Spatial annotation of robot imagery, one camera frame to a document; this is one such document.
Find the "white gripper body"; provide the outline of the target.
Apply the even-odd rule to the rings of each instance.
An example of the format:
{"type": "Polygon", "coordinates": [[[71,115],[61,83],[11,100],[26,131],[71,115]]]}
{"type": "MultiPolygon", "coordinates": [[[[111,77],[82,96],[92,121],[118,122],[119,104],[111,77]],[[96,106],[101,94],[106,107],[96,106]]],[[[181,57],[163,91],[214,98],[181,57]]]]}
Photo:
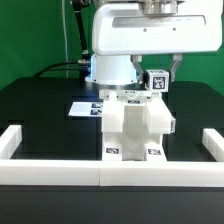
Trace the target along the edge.
{"type": "Polygon", "coordinates": [[[216,51],[222,44],[221,1],[102,1],[94,15],[98,55],[216,51]]]}

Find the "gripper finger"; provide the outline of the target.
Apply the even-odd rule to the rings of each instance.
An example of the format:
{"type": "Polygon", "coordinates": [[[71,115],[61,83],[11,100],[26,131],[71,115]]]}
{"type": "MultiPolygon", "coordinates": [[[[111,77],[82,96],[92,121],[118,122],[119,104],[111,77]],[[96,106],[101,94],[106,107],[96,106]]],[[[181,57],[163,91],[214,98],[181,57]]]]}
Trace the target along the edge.
{"type": "Polygon", "coordinates": [[[144,71],[140,65],[140,63],[142,62],[142,56],[141,55],[131,55],[130,60],[131,60],[133,67],[135,68],[135,70],[138,73],[138,83],[142,84],[143,83],[143,73],[144,73],[144,71]]]}
{"type": "Polygon", "coordinates": [[[170,81],[174,82],[175,81],[175,75],[178,67],[180,66],[182,62],[182,55],[181,54],[173,54],[172,55],[172,62],[169,68],[169,73],[170,73],[170,81]]]}

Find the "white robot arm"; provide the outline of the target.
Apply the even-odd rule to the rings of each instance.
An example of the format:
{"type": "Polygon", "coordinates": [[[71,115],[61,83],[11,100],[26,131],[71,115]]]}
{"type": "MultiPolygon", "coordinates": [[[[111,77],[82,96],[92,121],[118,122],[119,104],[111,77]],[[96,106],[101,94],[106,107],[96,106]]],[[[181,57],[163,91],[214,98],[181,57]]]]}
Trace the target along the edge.
{"type": "Polygon", "coordinates": [[[71,0],[77,18],[96,7],[88,82],[126,85],[143,81],[144,55],[213,52],[222,43],[224,0],[71,0]]]}

